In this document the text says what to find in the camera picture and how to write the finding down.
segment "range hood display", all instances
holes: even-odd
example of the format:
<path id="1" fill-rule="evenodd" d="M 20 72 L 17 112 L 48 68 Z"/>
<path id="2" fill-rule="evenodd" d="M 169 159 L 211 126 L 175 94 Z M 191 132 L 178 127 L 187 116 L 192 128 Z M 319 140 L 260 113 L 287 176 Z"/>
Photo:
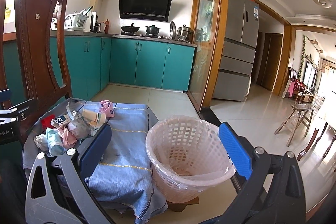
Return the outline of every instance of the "range hood display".
<path id="1" fill-rule="evenodd" d="M 119 0 L 120 18 L 168 22 L 171 0 Z"/>

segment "tile floor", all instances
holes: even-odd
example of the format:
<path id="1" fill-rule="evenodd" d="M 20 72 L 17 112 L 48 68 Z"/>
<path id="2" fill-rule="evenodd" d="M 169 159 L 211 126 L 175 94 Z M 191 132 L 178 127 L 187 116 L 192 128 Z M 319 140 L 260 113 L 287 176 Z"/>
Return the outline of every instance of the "tile floor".
<path id="1" fill-rule="evenodd" d="M 319 133 L 322 131 L 324 121 L 316 115 L 317 118 L 310 126 L 306 138 L 304 138 L 306 128 L 301 124 L 290 146 L 287 147 L 290 132 L 283 128 L 278 135 L 274 135 L 274 131 L 291 113 L 291 103 L 293 101 L 290 99 L 282 99 L 261 86 L 252 85 L 245 102 L 213 100 L 211 109 L 221 122 L 228 122 L 238 135 L 246 137 L 253 146 L 261 146 L 268 153 L 277 155 L 284 155 L 290 150 L 298 156 L 310 141 L 315 126 L 321 128 Z M 336 181 L 336 172 L 334 173 L 336 145 L 333 145 L 326 158 L 322 158 L 331 139 L 332 135 L 324 133 L 319 143 L 313 145 L 299 161 L 307 210 L 318 203 Z M 268 175 L 264 183 L 267 191 L 271 181 L 272 176 Z"/>
<path id="2" fill-rule="evenodd" d="M 198 118 L 197 112 L 187 94 L 181 92 L 108 85 L 92 100 L 147 104 L 159 120 L 163 120 L 174 114 Z M 163 214 L 151 218 L 149 223 L 197 224 L 223 214 L 235 197 L 236 191 L 231 180 L 227 180 L 217 187 L 200 193 L 198 205 L 189 205 L 181 213 L 167 210 Z M 122 215 L 114 210 L 108 210 L 108 213 L 117 224 L 134 223 L 132 211 L 128 211 Z"/>

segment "blue face mask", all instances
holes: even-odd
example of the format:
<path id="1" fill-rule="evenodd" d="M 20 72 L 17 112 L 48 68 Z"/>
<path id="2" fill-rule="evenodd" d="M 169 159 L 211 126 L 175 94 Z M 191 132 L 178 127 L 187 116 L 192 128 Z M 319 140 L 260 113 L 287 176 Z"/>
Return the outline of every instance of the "blue face mask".
<path id="1" fill-rule="evenodd" d="M 63 144 L 56 129 L 47 128 L 48 148 L 51 156 L 63 155 Z"/>

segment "black cooking pot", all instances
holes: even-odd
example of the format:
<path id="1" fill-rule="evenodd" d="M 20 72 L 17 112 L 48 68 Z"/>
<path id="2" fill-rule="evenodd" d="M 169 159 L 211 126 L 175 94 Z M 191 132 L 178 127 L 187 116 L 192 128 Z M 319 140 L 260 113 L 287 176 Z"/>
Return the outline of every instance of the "black cooking pot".
<path id="1" fill-rule="evenodd" d="M 131 24 L 131 26 L 122 26 L 121 29 L 124 32 L 137 32 L 140 27 L 133 27 L 134 22 Z"/>
<path id="2" fill-rule="evenodd" d="M 159 33 L 159 31 L 160 31 L 160 28 L 155 27 L 155 25 L 146 26 L 146 28 L 147 28 L 146 33 L 148 33 L 148 34 L 157 35 Z"/>

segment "countertop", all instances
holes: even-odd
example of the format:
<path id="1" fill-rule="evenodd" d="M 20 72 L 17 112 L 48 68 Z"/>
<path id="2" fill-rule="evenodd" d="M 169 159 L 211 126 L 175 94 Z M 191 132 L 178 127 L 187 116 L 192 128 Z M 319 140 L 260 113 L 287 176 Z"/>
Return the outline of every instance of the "countertop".
<path id="1" fill-rule="evenodd" d="M 50 36 L 55 37 L 56 36 L 55 30 L 50 31 Z M 182 41 L 175 41 L 175 40 L 169 40 L 169 39 L 160 39 L 160 38 L 153 38 L 153 37 L 140 37 L 136 35 L 120 35 L 120 34 L 106 34 L 106 33 L 97 33 L 97 32 L 82 32 L 82 31 L 64 31 L 64 36 L 83 36 L 83 37 L 113 37 L 113 38 L 127 38 L 127 39 L 136 39 L 136 40 L 148 40 L 148 41 L 158 41 L 158 42 L 164 42 L 169 44 L 177 44 L 182 46 L 188 46 L 188 47 L 197 47 L 196 44 L 182 42 Z M 6 41 L 12 41 L 16 40 L 16 33 L 5 33 L 4 34 L 4 42 Z"/>

